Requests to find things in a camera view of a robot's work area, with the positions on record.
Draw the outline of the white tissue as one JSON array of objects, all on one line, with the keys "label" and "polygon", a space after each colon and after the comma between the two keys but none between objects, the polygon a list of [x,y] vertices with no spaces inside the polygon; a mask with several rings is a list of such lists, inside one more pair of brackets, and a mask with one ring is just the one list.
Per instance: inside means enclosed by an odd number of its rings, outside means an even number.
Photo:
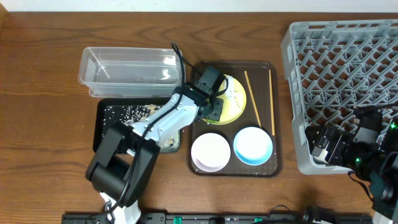
[{"label": "white tissue", "polygon": [[242,91],[241,84],[233,80],[230,81],[228,90],[226,91],[226,97],[229,99],[231,104],[234,103],[238,108],[242,108],[244,103],[244,93]]}]

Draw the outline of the pink bowl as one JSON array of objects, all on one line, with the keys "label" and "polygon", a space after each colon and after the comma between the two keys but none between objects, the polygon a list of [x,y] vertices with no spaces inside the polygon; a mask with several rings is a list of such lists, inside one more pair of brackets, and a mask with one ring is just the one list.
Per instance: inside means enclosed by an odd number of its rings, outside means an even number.
[{"label": "pink bowl", "polygon": [[223,169],[230,157],[230,146],[220,134],[202,134],[194,140],[191,147],[192,162],[205,172],[217,172]]}]

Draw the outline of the wooden chopstick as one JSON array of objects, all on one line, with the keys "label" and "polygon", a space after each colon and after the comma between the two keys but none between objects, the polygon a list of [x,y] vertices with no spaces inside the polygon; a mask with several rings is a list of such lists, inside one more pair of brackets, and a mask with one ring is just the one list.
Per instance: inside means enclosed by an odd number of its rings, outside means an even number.
[{"label": "wooden chopstick", "polygon": [[273,100],[272,73],[271,73],[271,69],[269,70],[269,97],[270,97],[270,111],[271,111],[271,128],[272,128],[272,135],[275,136],[274,100]]},{"label": "wooden chopstick", "polygon": [[252,101],[252,105],[253,105],[254,112],[255,112],[255,115],[256,115],[258,126],[259,126],[259,128],[262,128],[261,119],[259,117],[259,113],[258,113],[258,110],[257,110],[257,105],[256,105],[256,101],[254,99],[254,94],[253,94],[253,91],[252,91],[252,88],[251,88],[251,83],[250,83],[250,80],[249,80],[248,72],[246,70],[244,71],[244,76],[245,76],[245,79],[246,79],[246,82],[247,82],[247,85],[248,85],[249,94],[250,94],[250,97],[251,97],[251,101]]}]

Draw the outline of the blue bowl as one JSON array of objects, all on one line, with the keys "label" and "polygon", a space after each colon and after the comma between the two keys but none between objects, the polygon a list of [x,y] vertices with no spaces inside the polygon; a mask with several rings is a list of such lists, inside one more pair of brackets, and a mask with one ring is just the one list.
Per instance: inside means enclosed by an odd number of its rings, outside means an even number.
[{"label": "blue bowl", "polygon": [[271,158],[273,142],[263,129],[247,127],[235,135],[233,149],[241,162],[249,166],[259,166]]}]

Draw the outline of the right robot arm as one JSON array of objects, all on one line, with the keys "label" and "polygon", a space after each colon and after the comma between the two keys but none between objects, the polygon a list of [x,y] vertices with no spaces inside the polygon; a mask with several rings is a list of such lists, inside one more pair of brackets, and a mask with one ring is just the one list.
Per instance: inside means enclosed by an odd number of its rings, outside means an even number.
[{"label": "right robot arm", "polygon": [[387,129],[381,144],[376,142],[381,119],[363,116],[356,134],[327,126],[312,126],[305,134],[314,157],[327,165],[348,168],[363,185],[372,209],[397,222],[397,118]]}]

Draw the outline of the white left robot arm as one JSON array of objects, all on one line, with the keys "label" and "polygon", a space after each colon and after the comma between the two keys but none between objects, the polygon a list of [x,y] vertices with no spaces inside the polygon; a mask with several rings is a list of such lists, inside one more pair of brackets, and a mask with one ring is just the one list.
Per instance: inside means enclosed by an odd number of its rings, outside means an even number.
[{"label": "white left robot arm", "polygon": [[221,115],[223,90],[176,87],[169,101],[146,119],[107,130],[86,170],[86,178],[106,204],[110,223],[137,223],[139,197],[146,188],[160,147],[182,128]]}]

